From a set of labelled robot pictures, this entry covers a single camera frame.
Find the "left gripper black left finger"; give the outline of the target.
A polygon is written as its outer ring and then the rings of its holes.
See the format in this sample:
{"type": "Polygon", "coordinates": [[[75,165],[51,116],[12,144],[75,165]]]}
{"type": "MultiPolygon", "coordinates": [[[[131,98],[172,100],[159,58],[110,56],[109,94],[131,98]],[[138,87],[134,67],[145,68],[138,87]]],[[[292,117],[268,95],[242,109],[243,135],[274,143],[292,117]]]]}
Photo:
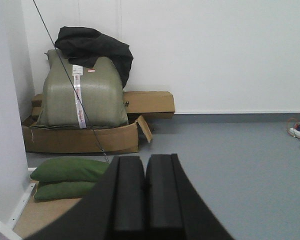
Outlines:
{"type": "Polygon", "coordinates": [[[78,203],[28,239],[145,239],[145,172],[140,157],[115,156],[78,203]]]}

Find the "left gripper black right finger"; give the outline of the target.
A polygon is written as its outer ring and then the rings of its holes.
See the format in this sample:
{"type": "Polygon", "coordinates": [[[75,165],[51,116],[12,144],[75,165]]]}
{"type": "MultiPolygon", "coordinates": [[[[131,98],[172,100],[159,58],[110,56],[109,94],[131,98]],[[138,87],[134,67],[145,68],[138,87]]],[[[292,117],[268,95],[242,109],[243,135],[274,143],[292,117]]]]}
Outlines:
{"type": "Polygon", "coordinates": [[[200,197],[177,154],[153,154],[146,168],[149,240],[231,240],[200,197]]]}

